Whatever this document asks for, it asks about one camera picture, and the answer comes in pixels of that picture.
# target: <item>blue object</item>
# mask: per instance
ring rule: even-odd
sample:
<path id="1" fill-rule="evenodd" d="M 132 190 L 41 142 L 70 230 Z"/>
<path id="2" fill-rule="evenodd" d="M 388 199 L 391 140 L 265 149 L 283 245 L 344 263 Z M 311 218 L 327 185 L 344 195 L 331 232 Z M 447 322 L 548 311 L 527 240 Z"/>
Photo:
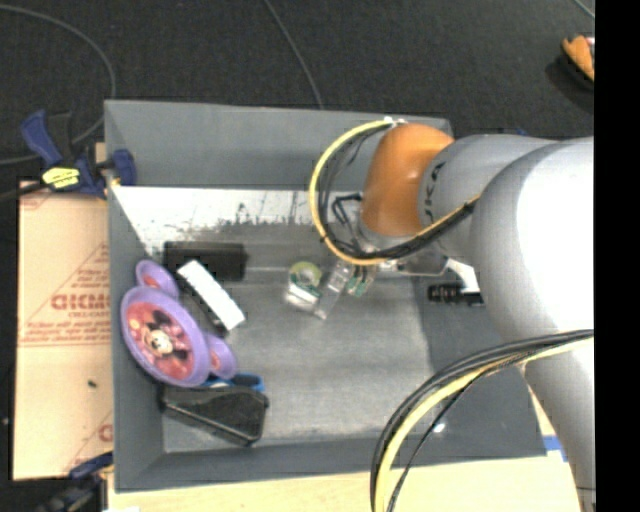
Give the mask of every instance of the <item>blue object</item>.
<path id="1" fill-rule="evenodd" d="M 62 154 L 47 130 L 46 114 L 38 110 L 20 124 L 20 131 L 29 149 L 44 160 L 47 169 L 62 162 Z"/>
<path id="2" fill-rule="evenodd" d="M 65 159 L 62 153 L 47 129 L 46 113 L 44 110 L 38 110 L 27 117 L 21 123 L 20 130 L 27 146 L 44 160 L 45 172 L 61 164 L 63 166 L 73 165 L 73 167 L 77 169 L 79 173 L 78 180 L 63 185 L 55 182 L 51 183 L 49 184 L 49 188 L 52 191 L 79 192 L 81 194 L 97 196 L 102 199 L 106 197 L 105 179 L 97 172 L 95 166 L 89 162 L 86 154 L 78 156 L 73 163 L 64 161 Z M 122 185 L 135 185 L 136 167 L 131 153 L 126 149 L 119 149 L 113 153 L 111 160 L 120 176 L 120 183 Z"/>
<path id="3" fill-rule="evenodd" d="M 136 166 L 131 153 L 126 149 L 116 149 L 111 158 L 120 176 L 120 184 L 135 185 L 137 180 Z"/>
<path id="4" fill-rule="evenodd" d="M 260 393 L 264 393 L 265 391 L 262 377 L 253 373 L 237 373 L 235 377 L 231 379 L 221 379 L 212 375 L 199 387 L 217 388 L 227 386 L 245 386 L 253 389 L 254 391 L 259 391 Z"/>
<path id="5" fill-rule="evenodd" d="M 100 471 L 108 466 L 113 464 L 113 452 L 103 453 L 102 455 L 98 455 L 93 459 L 89 459 L 86 462 L 83 462 L 79 466 L 76 466 L 71 471 L 69 471 L 69 479 L 70 480 L 82 480 L 87 476 L 95 473 L 96 471 Z"/>

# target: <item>orange object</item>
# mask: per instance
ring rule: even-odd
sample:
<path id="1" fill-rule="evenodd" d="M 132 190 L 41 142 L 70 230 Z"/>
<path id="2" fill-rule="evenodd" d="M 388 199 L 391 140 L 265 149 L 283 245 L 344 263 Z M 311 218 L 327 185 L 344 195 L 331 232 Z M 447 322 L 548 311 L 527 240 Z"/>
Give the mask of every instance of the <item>orange object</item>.
<path id="1" fill-rule="evenodd" d="M 595 82 L 596 68 L 592 47 L 595 41 L 579 35 L 569 41 L 563 39 L 562 49 L 571 61 L 582 71 L 592 82 Z"/>
<path id="2" fill-rule="evenodd" d="M 399 125 L 380 141 L 362 195 L 360 218 L 384 236 L 415 235 L 418 188 L 429 163 L 454 141 L 446 133 L 418 123 Z"/>

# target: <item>black object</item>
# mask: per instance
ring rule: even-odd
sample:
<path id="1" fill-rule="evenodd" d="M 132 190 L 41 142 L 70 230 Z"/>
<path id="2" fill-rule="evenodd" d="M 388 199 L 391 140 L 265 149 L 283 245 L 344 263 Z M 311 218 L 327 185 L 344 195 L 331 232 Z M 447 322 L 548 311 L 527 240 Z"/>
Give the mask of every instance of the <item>black object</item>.
<path id="1" fill-rule="evenodd" d="M 484 304 L 479 293 L 464 293 L 460 283 L 442 283 L 429 286 L 427 296 L 431 302 L 445 302 L 448 304 L 467 304 L 479 306 Z"/>
<path id="2" fill-rule="evenodd" d="M 34 512 L 80 512 L 87 510 L 90 502 L 100 492 L 104 481 L 97 475 L 85 478 L 73 486 L 53 496 L 49 501 L 38 505 Z"/>
<path id="3" fill-rule="evenodd" d="M 191 260 L 199 261 L 218 281 L 241 281 L 248 254 L 242 244 L 165 242 L 164 266 L 173 274 Z"/>
<path id="4" fill-rule="evenodd" d="M 162 386 L 160 407 L 186 425 L 249 446 L 262 437 L 269 400 L 249 383 L 237 384 L 222 388 Z"/>

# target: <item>yellow clamp label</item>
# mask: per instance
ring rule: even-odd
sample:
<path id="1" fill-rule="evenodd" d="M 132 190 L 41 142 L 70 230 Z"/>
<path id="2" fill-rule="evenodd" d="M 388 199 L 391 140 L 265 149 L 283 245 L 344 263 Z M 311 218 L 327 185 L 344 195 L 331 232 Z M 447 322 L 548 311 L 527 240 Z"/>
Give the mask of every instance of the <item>yellow clamp label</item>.
<path id="1" fill-rule="evenodd" d="M 42 181 L 56 189 L 70 187 L 80 182 L 80 171 L 73 167 L 52 167 L 42 175 Z"/>

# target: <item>black wire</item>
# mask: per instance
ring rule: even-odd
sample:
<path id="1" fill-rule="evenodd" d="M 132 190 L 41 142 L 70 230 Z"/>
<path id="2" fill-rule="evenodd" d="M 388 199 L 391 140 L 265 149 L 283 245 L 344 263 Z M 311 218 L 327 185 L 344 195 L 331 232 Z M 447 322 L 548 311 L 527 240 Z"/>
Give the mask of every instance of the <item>black wire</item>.
<path id="1" fill-rule="evenodd" d="M 368 256 L 370 253 L 364 252 L 360 245 L 357 243 L 357 240 L 356 244 L 354 245 L 352 243 L 346 243 L 338 238 L 328 221 L 327 212 L 329 197 L 331 191 L 333 190 L 333 185 L 336 179 L 351 164 L 353 164 L 365 141 L 370 137 L 373 137 L 375 134 L 386 131 L 388 129 L 388 126 L 377 127 L 368 132 L 358 134 L 356 137 L 345 142 L 344 145 L 336 150 L 338 156 L 336 156 L 332 162 L 327 162 L 325 171 L 320 174 L 318 179 L 318 214 L 320 223 L 324 227 L 327 237 L 336 245 L 336 247 L 338 247 L 343 252 L 346 252 L 347 254 L 357 255 L 356 257 L 360 257 L 362 255 Z"/>
<path id="2" fill-rule="evenodd" d="M 318 91 L 316 82 L 313 79 L 313 75 L 311 75 L 311 72 L 309 71 L 309 68 L 307 67 L 306 62 L 304 61 L 302 54 L 298 50 L 298 47 L 296 46 L 295 41 L 289 34 L 289 31 L 287 30 L 287 28 L 284 26 L 284 23 L 282 23 L 280 16 L 278 16 L 278 13 L 273 8 L 273 5 L 271 5 L 271 2 L 269 0 L 263 0 L 263 2 L 267 6 L 267 9 L 269 9 L 271 16 L 273 17 L 276 24 L 280 28 L 280 32 L 282 32 L 282 35 L 285 37 L 285 39 L 289 43 L 289 46 L 291 47 L 291 50 L 295 54 L 296 59 L 298 59 L 298 62 L 300 63 L 300 67 L 302 68 L 302 71 L 304 71 L 304 74 L 306 75 L 307 80 L 309 81 L 309 85 L 311 86 L 311 90 L 313 91 L 313 96 L 315 97 L 316 103 L 318 104 L 318 108 L 320 108 L 321 110 L 324 110 L 324 102 L 322 101 L 322 96 L 320 96 L 320 92 Z"/>
<path id="3" fill-rule="evenodd" d="M 373 128 L 364 133 L 358 134 L 356 137 L 346 141 L 341 147 L 336 149 L 337 157 L 330 159 L 323 172 L 318 177 L 318 215 L 320 224 L 323 226 L 326 236 L 333 242 L 333 244 L 342 252 L 358 259 L 400 259 L 409 256 L 428 244 L 432 243 L 436 238 L 445 233 L 448 229 L 454 227 L 466 217 L 468 217 L 473 211 L 474 203 L 466 204 L 455 215 L 451 216 L 446 222 L 442 223 L 438 228 L 430 230 L 424 235 L 412 238 L 407 242 L 389 247 L 387 249 L 381 249 L 377 251 L 367 252 L 362 250 L 359 244 L 347 243 L 340 240 L 336 233 L 331 228 L 331 224 L 328 221 L 328 201 L 329 195 L 333 189 L 333 184 L 336 178 L 353 163 L 363 143 L 374 134 L 380 131 L 388 130 L 388 126 Z"/>
<path id="4" fill-rule="evenodd" d="M 30 194 L 31 192 L 37 192 L 46 188 L 47 185 L 42 182 L 32 183 L 31 185 L 25 185 L 24 187 L 14 188 L 0 194 L 0 204 L 11 199 L 17 199 L 20 196 Z"/>
<path id="5" fill-rule="evenodd" d="M 42 14 L 36 11 L 25 9 L 23 7 L 0 4 L 0 11 L 19 14 L 22 16 L 30 17 L 30 18 L 35 18 L 35 19 L 44 21 L 46 23 L 51 23 L 52 25 L 60 27 L 66 30 L 67 32 L 70 32 L 71 34 L 82 39 L 94 50 L 94 52 L 98 55 L 98 57 L 100 57 L 100 60 L 102 60 L 102 63 L 104 64 L 105 68 L 107 69 L 107 73 L 109 74 L 109 83 L 110 83 L 109 97 L 110 98 L 116 97 L 116 93 L 117 93 L 116 76 L 113 70 L 113 66 L 111 65 L 111 62 L 109 61 L 106 54 L 102 51 L 102 49 L 98 46 L 98 44 L 95 41 L 93 41 L 93 39 L 89 38 L 89 36 L 83 34 L 77 28 L 69 25 L 68 23 L 65 23 L 64 21 L 53 18 L 52 16 L 49 16 L 47 14 Z M 97 131 L 102 126 L 103 122 L 104 122 L 104 116 L 100 116 L 89 128 L 87 128 L 85 131 L 83 131 L 78 136 L 73 138 L 71 143 L 78 144 L 79 142 L 82 142 L 84 139 L 91 136 L 95 131 Z M 39 156 L 36 154 L 4 158 L 4 159 L 0 159 L 0 166 L 15 165 L 23 162 L 30 162 L 30 161 L 36 160 L 37 158 L 39 158 Z"/>
<path id="6" fill-rule="evenodd" d="M 391 494 L 391 498 L 389 499 L 389 504 L 387 505 L 386 512 L 393 512 L 393 510 L 395 509 L 396 502 L 398 501 L 398 498 L 400 496 L 400 491 L 402 491 L 402 486 L 404 485 L 404 482 L 407 479 L 407 476 L 409 476 L 409 470 L 412 468 L 413 463 L 415 462 L 415 459 L 418 456 L 418 453 L 420 453 L 420 450 L 422 450 L 422 448 L 424 448 L 424 445 L 426 444 L 427 439 L 429 438 L 429 436 L 433 432 L 433 429 L 435 428 L 435 426 L 438 423 L 440 423 L 442 418 L 444 418 L 446 416 L 446 414 L 449 412 L 449 410 L 455 404 L 458 403 L 458 401 L 462 398 L 464 393 L 474 384 L 474 382 L 475 381 L 470 382 L 464 388 L 462 388 L 460 391 L 458 391 L 453 397 L 451 397 L 449 399 L 447 405 L 445 405 L 442 408 L 442 410 L 437 414 L 437 416 L 430 422 L 429 427 L 427 428 L 425 433 L 422 435 L 422 437 L 420 438 L 420 441 L 418 442 L 418 444 L 414 448 L 413 452 L 411 453 L 411 457 L 409 458 L 409 461 L 405 465 L 405 467 L 404 467 L 404 469 L 402 471 L 402 474 L 400 475 L 400 478 L 398 479 L 398 481 L 396 482 L 395 487 L 393 488 L 393 493 Z"/>
<path id="7" fill-rule="evenodd" d="M 591 338 L 593 335 L 593 329 L 583 329 L 507 343 L 505 345 L 477 352 L 476 354 L 472 354 L 460 361 L 454 362 L 427 379 L 418 389 L 411 393 L 402 402 L 402 404 L 400 404 L 378 438 L 370 470 L 371 478 L 369 482 L 369 491 L 372 509 L 374 508 L 376 481 L 380 469 L 380 461 L 384 456 L 388 442 L 392 435 L 398 430 L 400 424 L 405 420 L 407 414 L 409 414 L 409 412 L 424 398 L 424 396 L 436 389 L 446 386 L 448 383 L 469 371 L 481 368 L 492 362 L 513 356 L 512 359 L 502 363 L 499 368 L 494 368 L 484 372 L 478 376 L 476 380 L 486 374 L 497 372 L 506 366 L 521 362 L 537 352 L 572 343 L 581 339 Z"/>

